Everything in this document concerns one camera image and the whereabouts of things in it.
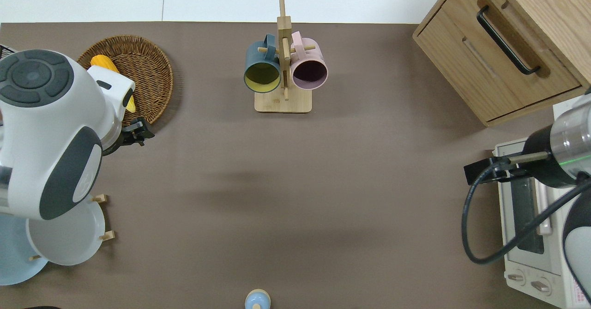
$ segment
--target mug handle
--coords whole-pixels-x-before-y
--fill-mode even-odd
[[[275,58],[275,36],[272,34],[267,34],[265,37],[264,47],[267,49],[265,54],[265,60],[272,61]]]
[[[304,41],[302,40],[302,35],[300,35],[300,31],[295,31],[291,34],[291,38],[294,40],[294,48],[295,54],[298,57],[298,60],[302,60],[306,58],[306,50],[304,50]]]

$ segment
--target plate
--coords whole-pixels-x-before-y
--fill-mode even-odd
[[[47,259],[29,258],[37,252],[27,238],[27,220],[0,213],[0,286],[26,281],[43,269]]]
[[[71,210],[51,220],[27,219],[27,237],[33,249],[59,265],[86,262],[99,250],[105,235],[105,216],[88,195]]]

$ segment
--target wooden mug rack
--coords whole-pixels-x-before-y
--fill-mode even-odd
[[[285,0],[279,0],[279,14],[277,17],[277,35],[279,53],[279,69],[281,69],[281,88],[268,93],[255,93],[255,110],[260,113],[309,113],[312,111],[312,91],[303,90],[294,85],[291,70],[291,54],[295,49],[289,48],[291,38],[291,17],[285,15]]]

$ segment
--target black cable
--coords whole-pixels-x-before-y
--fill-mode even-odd
[[[495,252],[494,254],[486,257],[486,258],[478,258],[474,256],[472,251],[470,250],[470,246],[468,245],[468,234],[467,234],[467,223],[468,223],[468,210],[470,208],[470,202],[474,195],[474,191],[481,183],[482,179],[485,178],[494,168],[501,166],[502,164],[508,164],[509,159],[504,158],[494,164],[491,164],[485,170],[482,171],[480,175],[476,178],[474,183],[470,186],[470,190],[466,196],[466,202],[464,203],[464,210],[462,211],[462,244],[464,244],[464,251],[468,258],[477,264],[488,264],[496,261],[499,258],[502,258],[507,254],[511,249],[515,248],[517,244],[523,241],[526,236],[528,236],[536,227],[538,227],[544,220],[548,219],[554,212],[556,212],[559,208],[564,206],[564,204],[568,203],[574,197],[577,197],[580,193],[584,192],[591,188],[591,178],[586,179],[585,181],[581,182],[580,185],[574,187],[572,190],[568,191],[568,193],[562,195],[559,199],[555,202],[550,204],[548,208],[534,217],[528,224],[523,227],[513,239],[511,239],[507,244],[505,244],[500,250]]]

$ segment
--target sticker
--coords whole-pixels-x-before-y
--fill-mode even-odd
[[[587,304],[587,299],[585,298],[585,294],[579,286],[578,282],[573,278],[574,284],[574,292],[573,292],[573,302],[575,304]]]

